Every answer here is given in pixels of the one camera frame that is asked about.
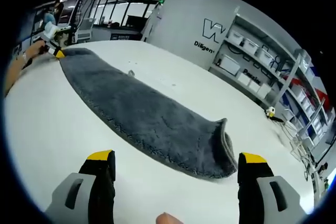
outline gray microfiber cloth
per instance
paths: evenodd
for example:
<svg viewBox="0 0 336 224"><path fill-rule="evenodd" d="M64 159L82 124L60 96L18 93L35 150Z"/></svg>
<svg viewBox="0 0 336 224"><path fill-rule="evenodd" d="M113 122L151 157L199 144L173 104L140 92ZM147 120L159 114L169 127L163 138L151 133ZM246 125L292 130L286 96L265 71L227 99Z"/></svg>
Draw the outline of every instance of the gray microfiber cloth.
<svg viewBox="0 0 336 224"><path fill-rule="evenodd" d="M64 54L60 63L73 89L128 143L192 176L223 178L237 171L226 119L204 119L88 49L69 48Z"/></svg>

